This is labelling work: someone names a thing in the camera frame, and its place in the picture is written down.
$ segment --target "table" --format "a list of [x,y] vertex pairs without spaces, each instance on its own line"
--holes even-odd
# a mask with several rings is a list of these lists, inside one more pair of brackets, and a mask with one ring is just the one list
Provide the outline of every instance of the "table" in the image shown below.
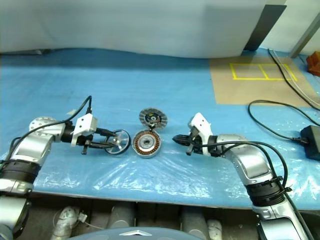
[[[243,55],[266,56],[265,49]],[[317,91],[319,78],[306,72],[299,57],[294,59]],[[258,127],[245,105],[216,104],[209,61],[143,55],[102,49],[63,49],[46,55],[5,55],[1,59],[1,143],[4,158],[12,138],[28,130],[39,116],[67,118],[86,96],[92,95],[98,127],[126,129],[133,137],[144,129],[139,112],[148,107],[168,117],[160,153],[150,159],[138,157],[130,148],[112,156],[101,149],[53,143],[52,150],[34,183],[34,191],[66,196],[182,205],[250,208],[251,201],[231,162],[193,154],[172,141],[187,134],[187,123],[201,112],[212,123],[214,134],[237,133],[250,140],[275,146],[285,157],[296,205],[320,209],[320,163],[305,157],[300,145],[278,139]],[[309,107],[303,110],[320,119]],[[255,106],[269,127],[298,136],[310,125],[307,119],[281,106]],[[283,168],[270,153],[279,175]]]

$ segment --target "robotic arm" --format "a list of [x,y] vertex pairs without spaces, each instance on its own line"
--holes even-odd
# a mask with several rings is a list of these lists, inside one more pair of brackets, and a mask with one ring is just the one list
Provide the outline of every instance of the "robotic arm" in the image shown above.
[[[98,120],[92,115],[91,107],[75,125],[71,121],[62,122],[55,124],[58,121],[52,117],[37,117],[29,125],[30,132],[20,139],[3,161],[0,169],[0,240],[12,240],[24,229],[31,206],[27,197],[53,142],[83,146],[82,154],[86,154],[88,148],[100,148],[117,155],[130,146],[130,136],[125,130],[98,128]],[[104,136],[106,140],[95,142],[94,134]]]
[[257,231],[262,240],[309,239],[286,197],[285,189],[280,183],[282,178],[272,174],[265,157],[257,147],[244,144],[243,142],[248,140],[243,136],[214,136],[211,124],[201,113],[197,113],[188,126],[189,135],[176,135],[173,140],[188,146],[186,154],[189,156],[195,152],[212,157],[222,156],[232,162],[252,201],[252,209],[260,219]]

